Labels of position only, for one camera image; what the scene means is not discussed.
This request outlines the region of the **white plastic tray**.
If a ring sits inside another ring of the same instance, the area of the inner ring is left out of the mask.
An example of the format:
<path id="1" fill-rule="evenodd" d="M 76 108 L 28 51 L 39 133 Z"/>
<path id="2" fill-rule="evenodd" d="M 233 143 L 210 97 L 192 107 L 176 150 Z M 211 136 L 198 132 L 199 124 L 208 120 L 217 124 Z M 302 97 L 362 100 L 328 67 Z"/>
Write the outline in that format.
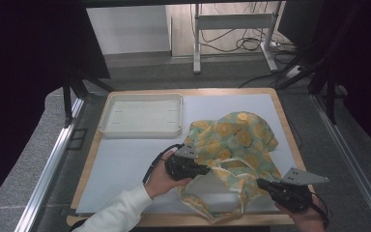
<path id="1" fill-rule="evenodd" d="M 99 130 L 106 138 L 173 138 L 182 132 L 183 97 L 116 94 L 107 98 Z"/>

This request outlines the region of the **white cabinet panel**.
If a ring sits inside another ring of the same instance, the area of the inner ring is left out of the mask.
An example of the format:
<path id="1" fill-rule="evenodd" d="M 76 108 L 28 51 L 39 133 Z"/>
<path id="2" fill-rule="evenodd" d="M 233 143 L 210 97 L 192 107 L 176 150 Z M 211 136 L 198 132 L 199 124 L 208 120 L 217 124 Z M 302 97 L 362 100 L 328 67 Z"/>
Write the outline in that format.
<path id="1" fill-rule="evenodd" d="M 166 7 L 138 6 L 87 9 L 103 54 L 170 50 Z"/>

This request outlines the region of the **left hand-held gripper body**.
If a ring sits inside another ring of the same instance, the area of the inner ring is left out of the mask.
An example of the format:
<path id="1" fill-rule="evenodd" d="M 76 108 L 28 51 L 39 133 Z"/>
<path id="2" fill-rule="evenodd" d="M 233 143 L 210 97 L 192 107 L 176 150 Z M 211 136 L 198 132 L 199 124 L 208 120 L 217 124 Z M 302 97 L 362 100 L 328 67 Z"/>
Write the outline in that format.
<path id="1" fill-rule="evenodd" d="M 197 158 L 193 144 L 183 145 L 165 161 L 166 172 L 175 181 L 195 178 L 202 172 L 201 166 L 195 161 Z"/>

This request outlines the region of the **aluminium rail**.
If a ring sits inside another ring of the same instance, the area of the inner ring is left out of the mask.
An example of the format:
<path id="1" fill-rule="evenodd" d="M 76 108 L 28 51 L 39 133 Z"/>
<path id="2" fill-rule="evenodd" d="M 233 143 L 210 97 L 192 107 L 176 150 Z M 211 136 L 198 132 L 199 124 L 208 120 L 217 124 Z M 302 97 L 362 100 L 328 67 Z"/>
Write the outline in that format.
<path id="1" fill-rule="evenodd" d="M 62 117 L 61 128 L 57 130 L 56 141 L 51 147 L 50 154 L 43 160 L 44 167 L 42 168 L 40 178 L 35 184 L 34 190 L 30 195 L 28 203 L 24 207 L 24 211 L 14 232 L 30 232 L 33 224 L 36 222 L 59 163 L 67 149 L 76 118 L 79 116 L 83 105 L 84 100 L 81 99 L 76 99 L 71 105 L 71 120 L 69 124 L 67 119 Z"/>
<path id="2" fill-rule="evenodd" d="M 339 151 L 339 154 L 341 155 L 351 175 L 353 176 L 357 187 L 359 188 L 362 196 L 364 197 L 368 205 L 368 208 L 371 210 L 371 184 L 362 171 L 360 164 L 357 162 L 354 152 L 351 150 L 349 144 L 346 142 L 340 129 L 328 117 L 327 113 L 325 112 L 325 106 L 323 102 L 314 95 L 311 95 L 310 99 L 314 103 L 323 123 L 328 130 L 331 139 L 333 140 L 336 148 Z"/>

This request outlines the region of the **yellow floral cloth garment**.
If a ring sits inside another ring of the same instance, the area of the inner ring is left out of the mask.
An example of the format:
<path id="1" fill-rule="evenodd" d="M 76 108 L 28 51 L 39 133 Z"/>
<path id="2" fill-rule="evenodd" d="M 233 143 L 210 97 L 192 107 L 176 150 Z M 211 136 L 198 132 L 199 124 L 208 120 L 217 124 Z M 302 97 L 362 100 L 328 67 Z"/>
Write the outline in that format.
<path id="1" fill-rule="evenodd" d="M 243 214 L 248 205 L 266 194 L 257 185 L 259 179 L 280 178 L 270 156 L 278 141 L 267 121 L 254 113 L 231 112 L 218 120 L 194 121 L 185 144 L 194 145 L 196 162 L 208 166 L 214 179 L 237 195 L 231 210 L 216 210 L 191 191 L 197 185 L 209 187 L 201 176 L 178 188 L 182 203 L 211 222 Z"/>

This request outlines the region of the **white power strip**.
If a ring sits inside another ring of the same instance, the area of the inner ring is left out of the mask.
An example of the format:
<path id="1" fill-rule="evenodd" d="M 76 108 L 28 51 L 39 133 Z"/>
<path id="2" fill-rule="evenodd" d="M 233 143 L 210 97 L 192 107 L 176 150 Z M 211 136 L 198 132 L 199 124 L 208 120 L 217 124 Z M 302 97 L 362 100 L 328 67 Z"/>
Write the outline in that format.
<path id="1" fill-rule="evenodd" d="M 286 77 L 288 79 L 290 79 L 290 78 L 296 76 L 297 74 L 299 74 L 302 70 L 303 70 L 303 67 L 302 66 L 296 65 L 290 71 L 288 71 L 286 73 Z"/>

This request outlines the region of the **black curtain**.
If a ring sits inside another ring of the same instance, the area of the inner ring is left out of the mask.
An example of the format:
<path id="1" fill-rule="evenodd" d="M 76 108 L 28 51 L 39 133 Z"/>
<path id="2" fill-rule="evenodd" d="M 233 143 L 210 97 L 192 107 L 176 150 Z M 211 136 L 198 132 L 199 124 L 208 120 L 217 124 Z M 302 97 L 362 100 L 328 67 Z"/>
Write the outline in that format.
<path id="1" fill-rule="evenodd" d="M 0 0 L 0 187 L 70 77 L 109 76 L 86 8 L 69 0 Z"/>
<path id="2" fill-rule="evenodd" d="M 287 0 L 278 31 L 315 73 L 308 90 L 342 86 L 371 137 L 371 0 Z"/>

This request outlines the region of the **white metal desk frame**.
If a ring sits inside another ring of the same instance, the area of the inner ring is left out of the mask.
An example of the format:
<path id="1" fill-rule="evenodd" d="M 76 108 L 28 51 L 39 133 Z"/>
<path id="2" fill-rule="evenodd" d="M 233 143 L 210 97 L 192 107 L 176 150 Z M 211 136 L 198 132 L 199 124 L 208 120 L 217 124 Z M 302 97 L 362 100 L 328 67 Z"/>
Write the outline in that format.
<path id="1" fill-rule="evenodd" d="M 194 48 L 193 48 L 193 71 L 201 72 L 201 43 L 202 31 L 207 30 L 226 30 L 226 29 L 265 29 L 267 34 L 265 39 L 259 43 L 263 55 L 272 73 L 277 71 L 277 66 L 271 56 L 271 38 L 275 29 L 276 22 L 282 6 L 281 1 L 277 1 L 271 13 L 262 14 L 201 14 L 202 5 L 194 5 L 193 29 L 194 29 Z"/>

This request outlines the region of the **person's right hand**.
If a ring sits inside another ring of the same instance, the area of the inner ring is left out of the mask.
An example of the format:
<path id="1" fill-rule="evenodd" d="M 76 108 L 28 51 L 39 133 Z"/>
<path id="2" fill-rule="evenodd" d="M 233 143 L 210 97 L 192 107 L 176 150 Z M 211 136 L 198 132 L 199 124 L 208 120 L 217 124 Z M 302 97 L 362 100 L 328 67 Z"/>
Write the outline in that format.
<path id="1" fill-rule="evenodd" d="M 274 206 L 293 220 L 299 232 L 326 232 L 322 216 L 314 209 L 308 208 L 302 213 L 292 213 L 278 203 Z"/>

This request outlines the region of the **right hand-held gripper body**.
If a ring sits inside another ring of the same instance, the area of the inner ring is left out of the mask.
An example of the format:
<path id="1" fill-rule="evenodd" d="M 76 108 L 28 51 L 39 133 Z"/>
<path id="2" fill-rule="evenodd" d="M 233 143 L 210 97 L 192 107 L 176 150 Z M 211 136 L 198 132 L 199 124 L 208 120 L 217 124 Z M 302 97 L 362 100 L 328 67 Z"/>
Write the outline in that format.
<path id="1" fill-rule="evenodd" d="M 270 196 L 292 213 L 303 213 L 308 208 L 321 213 L 322 210 L 313 202 L 308 186 L 328 182 L 328 177 L 292 167 L 279 182 L 270 183 Z"/>

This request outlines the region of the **dark floor grille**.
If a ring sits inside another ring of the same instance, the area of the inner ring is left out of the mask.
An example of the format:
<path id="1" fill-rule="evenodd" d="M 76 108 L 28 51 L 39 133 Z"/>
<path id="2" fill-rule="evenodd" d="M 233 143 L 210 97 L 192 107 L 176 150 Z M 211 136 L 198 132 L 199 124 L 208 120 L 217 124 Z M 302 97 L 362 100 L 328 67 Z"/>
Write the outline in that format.
<path id="1" fill-rule="evenodd" d="M 77 129 L 74 130 L 69 139 L 67 149 L 72 151 L 78 151 L 83 148 L 85 144 L 85 138 L 87 134 L 87 129 Z"/>

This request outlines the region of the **person's left hand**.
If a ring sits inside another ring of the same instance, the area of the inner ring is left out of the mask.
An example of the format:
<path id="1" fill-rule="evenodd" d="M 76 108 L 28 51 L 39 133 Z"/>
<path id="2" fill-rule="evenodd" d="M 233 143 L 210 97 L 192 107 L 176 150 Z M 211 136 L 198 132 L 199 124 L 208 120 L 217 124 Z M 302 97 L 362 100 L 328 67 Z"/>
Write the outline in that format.
<path id="1" fill-rule="evenodd" d="M 191 182 L 190 178 L 185 178 L 180 181 L 173 180 L 166 172 L 165 162 L 174 154 L 173 151 L 169 151 L 158 160 L 157 165 L 152 171 L 149 180 L 144 185 L 151 199 L 157 196 L 167 193 L 169 190 L 182 187 Z"/>

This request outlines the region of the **black tripod stand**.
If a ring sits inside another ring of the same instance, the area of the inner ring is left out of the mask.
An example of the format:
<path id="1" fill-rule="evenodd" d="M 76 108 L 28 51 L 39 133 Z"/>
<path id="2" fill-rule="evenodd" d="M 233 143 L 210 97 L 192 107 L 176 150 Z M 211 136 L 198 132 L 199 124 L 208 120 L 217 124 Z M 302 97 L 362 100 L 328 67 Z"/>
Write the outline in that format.
<path id="1" fill-rule="evenodd" d="M 64 98 L 64 110 L 65 110 L 65 123 L 64 128 L 68 128 L 72 121 L 72 105 L 71 105 L 71 93 L 74 93 L 80 100 L 84 100 L 88 95 L 89 91 L 84 85 L 84 80 L 88 80 L 92 84 L 100 87 L 106 92 L 114 92 L 115 89 L 110 85 L 104 83 L 98 78 L 91 77 L 83 72 L 74 74 L 72 71 L 69 71 L 69 74 L 64 79 L 63 83 L 63 98 Z"/>
<path id="2" fill-rule="evenodd" d="M 329 74 L 330 67 L 328 61 L 325 58 L 322 58 L 315 64 L 311 65 L 309 68 L 305 68 L 300 71 L 298 74 L 294 75 L 287 81 L 278 84 L 275 86 L 277 90 L 282 90 L 288 86 L 293 85 L 294 83 L 310 76 L 314 73 L 314 77 L 309 83 L 307 89 L 310 94 L 319 94 L 324 86 L 327 86 L 326 94 L 326 114 L 329 120 L 335 125 L 336 120 L 334 117 L 334 101 L 335 101 L 335 80 Z"/>

